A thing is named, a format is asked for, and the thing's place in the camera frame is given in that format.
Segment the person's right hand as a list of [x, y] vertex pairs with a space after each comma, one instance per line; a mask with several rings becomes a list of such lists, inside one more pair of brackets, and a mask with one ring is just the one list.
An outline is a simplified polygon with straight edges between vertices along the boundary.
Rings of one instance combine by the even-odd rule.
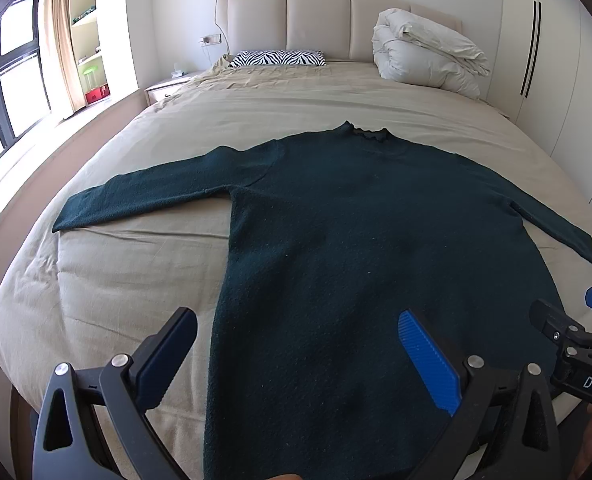
[[578, 480], [592, 463], [592, 404], [588, 405], [587, 414], [589, 415], [588, 425], [582, 436], [580, 451], [568, 475], [569, 480]]

